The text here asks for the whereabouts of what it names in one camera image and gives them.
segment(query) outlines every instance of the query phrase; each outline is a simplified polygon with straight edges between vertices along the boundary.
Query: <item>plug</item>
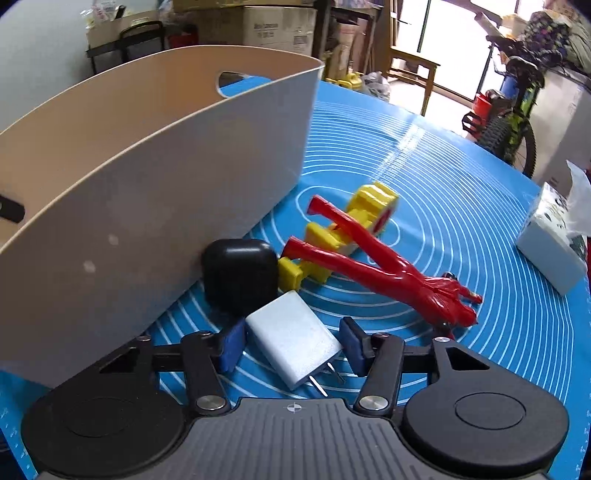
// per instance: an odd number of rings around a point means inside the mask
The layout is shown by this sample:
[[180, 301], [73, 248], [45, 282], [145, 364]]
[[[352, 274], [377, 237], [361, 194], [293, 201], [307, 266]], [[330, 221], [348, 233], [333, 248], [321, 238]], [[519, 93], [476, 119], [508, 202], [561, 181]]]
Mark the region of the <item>plug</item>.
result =
[[310, 379], [320, 393], [328, 396], [313, 375], [326, 366], [336, 373], [329, 362], [342, 347], [296, 291], [251, 313], [246, 324], [289, 390]]

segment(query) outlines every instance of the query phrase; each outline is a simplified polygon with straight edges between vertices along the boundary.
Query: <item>table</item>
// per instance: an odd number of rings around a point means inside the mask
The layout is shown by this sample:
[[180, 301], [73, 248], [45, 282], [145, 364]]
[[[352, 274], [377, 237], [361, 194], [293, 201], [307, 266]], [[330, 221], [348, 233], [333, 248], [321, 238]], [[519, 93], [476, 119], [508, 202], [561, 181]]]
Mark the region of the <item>table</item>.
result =
[[[234, 95], [262, 81], [249, 78], [225, 87], [225, 93]], [[550, 473], [557, 480], [578, 478], [591, 427], [591, 297], [583, 280], [561, 298], [514, 248], [538, 192], [534, 183], [422, 117], [320, 82], [301, 180], [250, 236], [281, 251], [289, 235], [304, 232], [311, 195], [321, 194], [344, 207], [371, 180], [383, 181], [401, 195], [383, 240], [426, 274], [452, 271], [484, 296], [479, 324], [456, 331], [459, 340], [565, 403], [571, 428]], [[368, 260], [365, 254], [356, 257]], [[326, 286], [306, 280], [301, 295], [330, 330], [350, 315], [368, 332], [395, 333], [413, 345], [429, 341], [428, 326], [411, 309], [338, 275]], [[197, 329], [217, 330], [220, 322], [196, 284], [149, 332], [157, 343], [175, 343]], [[317, 378], [331, 395], [352, 402], [363, 379], [353, 376], [342, 356], [335, 367], [346, 377], [345, 385], [330, 375]], [[233, 402], [243, 396], [319, 396], [310, 385], [288, 392], [253, 346], [222, 381]], [[402, 383], [399, 404], [424, 387], [426, 379], [404, 375]], [[162, 374], [161, 387], [184, 400], [181, 374]], [[23, 409], [41, 392], [38, 386], [0, 375], [0, 427], [29, 478], [32, 466], [22, 451], [18, 425]]]

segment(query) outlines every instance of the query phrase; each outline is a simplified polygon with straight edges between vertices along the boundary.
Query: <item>wooden chair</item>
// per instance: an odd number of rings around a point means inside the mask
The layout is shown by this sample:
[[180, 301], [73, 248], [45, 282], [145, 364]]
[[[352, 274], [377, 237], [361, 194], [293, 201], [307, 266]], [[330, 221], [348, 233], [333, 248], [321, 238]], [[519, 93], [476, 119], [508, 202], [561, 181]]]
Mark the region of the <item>wooden chair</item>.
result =
[[[398, 33], [398, 2], [397, 0], [386, 0], [384, 3], [384, 9], [376, 24], [375, 31], [375, 67], [386, 78], [393, 77], [402, 82], [425, 88], [423, 107], [421, 108], [421, 115], [425, 116], [433, 91], [435, 72], [439, 64], [423, 57], [420, 53], [411, 53], [395, 46]], [[422, 77], [418, 73], [411, 72], [408, 69], [393, 68], [392, 61], [394, 59], [404, 60], [406, 63], [412, 63], [426, 68], [428, 70], [427, 77]]]

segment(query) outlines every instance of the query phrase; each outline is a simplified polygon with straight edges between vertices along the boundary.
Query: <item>red figurine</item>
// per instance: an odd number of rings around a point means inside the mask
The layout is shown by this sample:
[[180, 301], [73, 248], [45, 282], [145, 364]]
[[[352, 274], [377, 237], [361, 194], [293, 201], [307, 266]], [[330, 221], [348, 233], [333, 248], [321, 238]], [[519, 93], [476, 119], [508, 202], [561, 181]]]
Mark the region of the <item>red figurine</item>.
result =
[[373, 292], [401, 301], [415, 309], [437, 332], [453, 338], [452, 328], [476, 324], [476, 312], [462, 303], [482, 303], [482, 297], [471, 292], [454, 278], [426, 277], [409, 261], [375, 238], [354, 218], [318, 195], [308, 206], [308, 215], [322, 215], [343, 229], [380, 268], [358, 262], [336, 252], [327, 252], [292, 236], [282, 256], [301, 258], [337, 271]]

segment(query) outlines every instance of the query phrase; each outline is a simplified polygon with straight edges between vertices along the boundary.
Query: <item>bicycle tire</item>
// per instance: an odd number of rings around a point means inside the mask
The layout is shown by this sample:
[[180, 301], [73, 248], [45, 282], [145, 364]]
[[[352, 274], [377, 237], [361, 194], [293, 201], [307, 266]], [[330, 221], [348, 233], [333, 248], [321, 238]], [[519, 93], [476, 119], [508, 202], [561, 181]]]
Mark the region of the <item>bicycle tire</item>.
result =
[[523, 122], [523, 140], [525, 140], [525, 148], [527, 150], [525, 152], [525, 165], [523, 166], [522, 173], [530, 179], [534, 174], [537, 151], [535, 148], [534, 129], [531, 128], [530, 121], [527, 118]]
[[502, 161], [506, 161], [506, 149], [509, 146], [512, 126], [509, 120], [502, 116], [494, 117], [488, 122], [476, 145], [484, 148]]

